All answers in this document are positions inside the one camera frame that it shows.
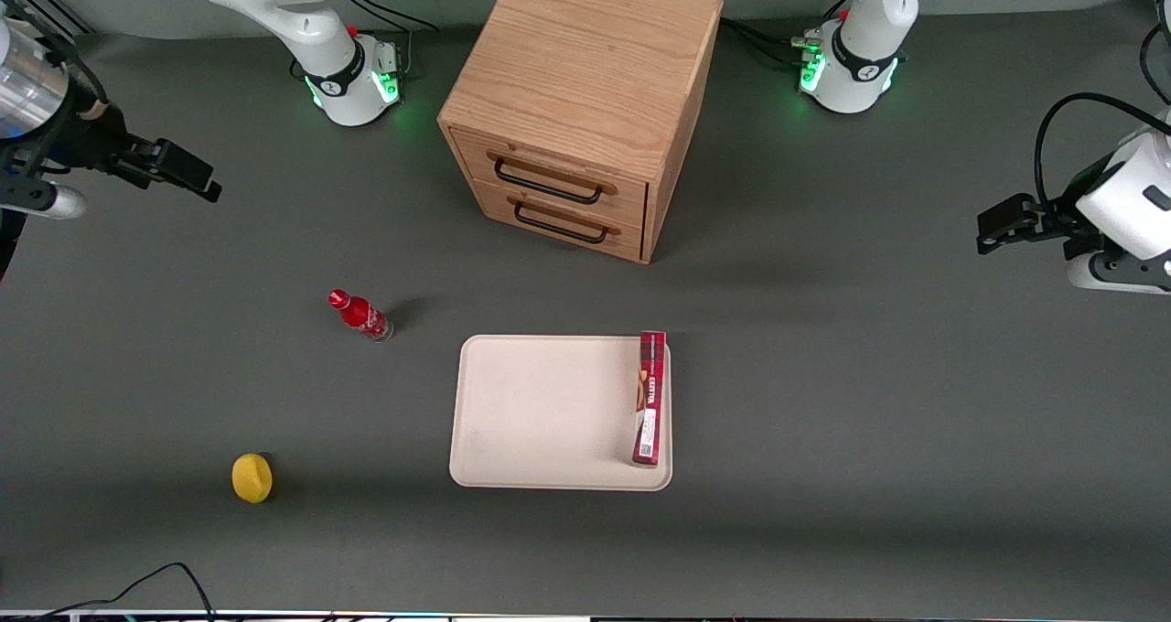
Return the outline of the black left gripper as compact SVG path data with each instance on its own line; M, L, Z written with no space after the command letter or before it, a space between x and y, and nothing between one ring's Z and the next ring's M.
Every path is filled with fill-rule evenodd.
M1013 194L980 213L978 254L987 255L1007 244L1030 241L1034 233L1036 234L1034 241L1055 240L1062 237L1075 241L1103 241L1104 235L1100 228L1076 209L1076 201L1100 183L1109 162L1108 156L1101 156L1071 177L1061 194L1050 197L1043 184L1042 158L1038 156L1034 163L1038 201L1032 194Z

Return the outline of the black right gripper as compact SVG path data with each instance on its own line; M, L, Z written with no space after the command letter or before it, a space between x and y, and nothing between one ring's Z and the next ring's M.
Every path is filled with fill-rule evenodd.
M64 175L71 168L93 169L141 189L152 183L170 184L210 204L215 204L222 193L221 185L212 179L214 169L208 163L165 138L141 142L128 130L117 105L108 105L95 119L80 118L67 105L47 122L42 138L44 175ZM133 151L135 166L123 162Z

